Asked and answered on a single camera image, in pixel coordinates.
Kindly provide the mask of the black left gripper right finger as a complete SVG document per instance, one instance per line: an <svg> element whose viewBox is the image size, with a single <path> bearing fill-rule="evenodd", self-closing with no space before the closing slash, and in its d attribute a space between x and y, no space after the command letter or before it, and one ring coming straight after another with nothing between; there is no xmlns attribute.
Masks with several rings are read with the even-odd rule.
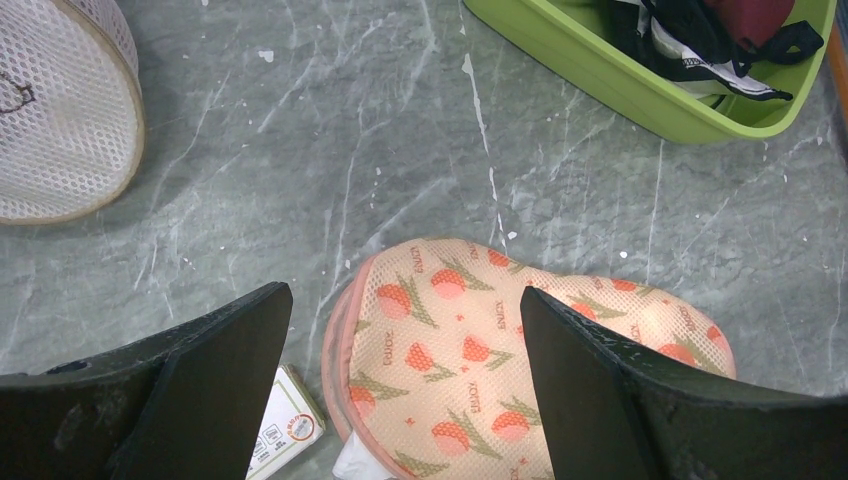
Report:
<svg viewBox="0 0 848 480"><path fill-rule="evenodd" d="M843 479L847 400L671 359L524 290L521 319L558 479Z"/></svg>

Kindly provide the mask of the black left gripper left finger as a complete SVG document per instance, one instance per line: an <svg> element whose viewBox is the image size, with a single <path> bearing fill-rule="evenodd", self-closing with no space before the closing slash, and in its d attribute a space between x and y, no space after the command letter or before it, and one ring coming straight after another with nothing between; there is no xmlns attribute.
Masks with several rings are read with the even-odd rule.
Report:
<svg viewBox="0 0 848 480"><path fill-rule="evenodd" d="M5 479L242 479L287 336L268 283L128 345L1 378Z"/></svg>

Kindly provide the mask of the white satin bra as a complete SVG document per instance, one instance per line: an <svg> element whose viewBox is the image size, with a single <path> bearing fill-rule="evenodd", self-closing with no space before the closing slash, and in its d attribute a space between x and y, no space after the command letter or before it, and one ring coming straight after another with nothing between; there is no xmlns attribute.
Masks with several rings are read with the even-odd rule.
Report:
<svg viewBox="0 0 848 480"><path fill-rule="evenodd" d="M397 477L368 450L355 432L350 434L340 451L332 468L332 475L338 480L397 479Z"/></svg>

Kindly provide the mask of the pink tulip-print laundry bag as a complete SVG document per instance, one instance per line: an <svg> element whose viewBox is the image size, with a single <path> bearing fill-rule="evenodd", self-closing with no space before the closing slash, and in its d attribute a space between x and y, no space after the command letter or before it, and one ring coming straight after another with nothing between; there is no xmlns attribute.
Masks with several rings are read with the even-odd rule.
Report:
<svg viewBox="0 0 848 480"><path fill-rule="evenodd" d="M415 239L369 258L329 319L322 384L344 444L355 432L397 479L552 478L520 318L529 286L682 363L736 374L718 326L665 291Z"/></svg>

